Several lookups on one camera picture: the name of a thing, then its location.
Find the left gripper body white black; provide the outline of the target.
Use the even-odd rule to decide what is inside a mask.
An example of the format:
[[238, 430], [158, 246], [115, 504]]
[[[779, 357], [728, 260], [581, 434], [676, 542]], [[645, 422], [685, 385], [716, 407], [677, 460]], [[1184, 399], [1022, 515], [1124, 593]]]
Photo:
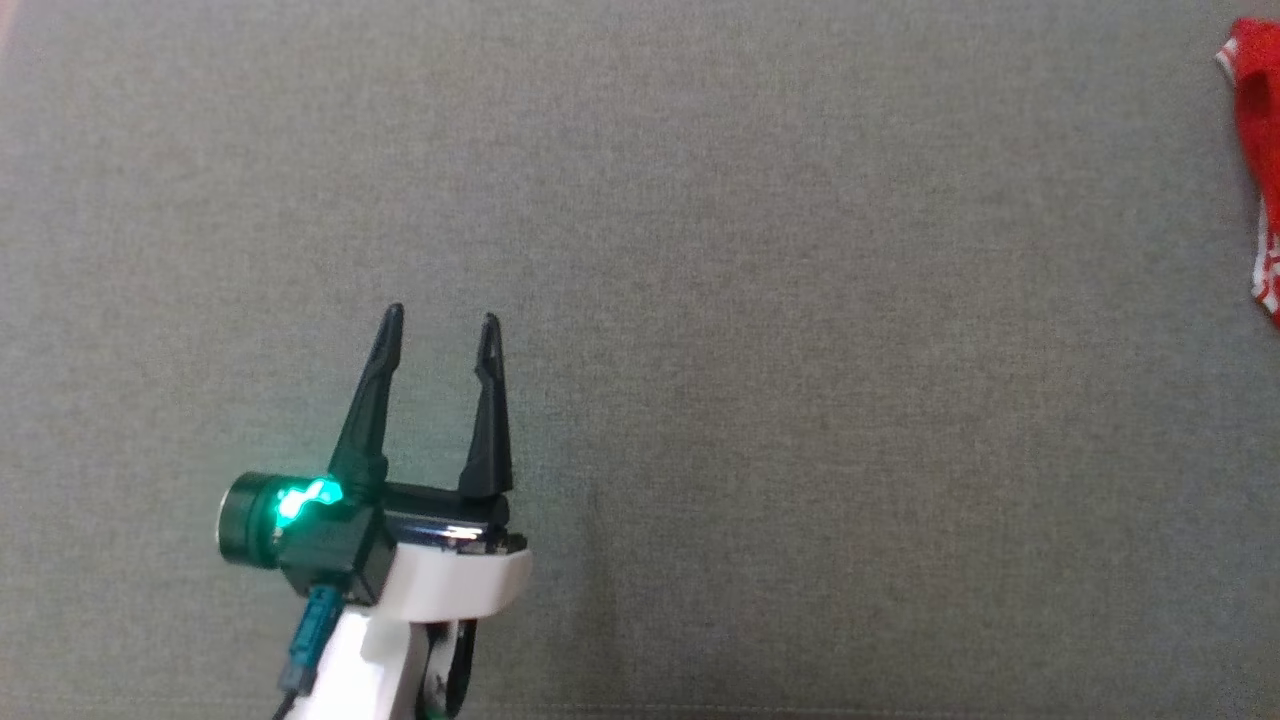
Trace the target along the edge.
[[396, 541], [378, 602], [384, 618], [434, 624], [490, 618], [527, 588], [532, 553], [511, 533], [506, 496], [465, 498], [426, 486], [390, 484], [384, 497]]

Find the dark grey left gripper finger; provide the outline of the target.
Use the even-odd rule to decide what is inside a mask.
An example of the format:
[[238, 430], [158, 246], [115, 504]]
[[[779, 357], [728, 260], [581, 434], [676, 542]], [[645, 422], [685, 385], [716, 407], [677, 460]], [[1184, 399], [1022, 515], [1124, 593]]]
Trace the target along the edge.
[[384, 454], [390, 384], [401, 363], [404, 306], [390, 304], [381, 319], [335, 443], [328, 473], [346, 491], [380, 491], [389, 461]]
[[465, 498], [490, 498], [515, 487], [500, 320], [493, 313], [483, 320], [474, 372], [480, 395], [458, 492]]

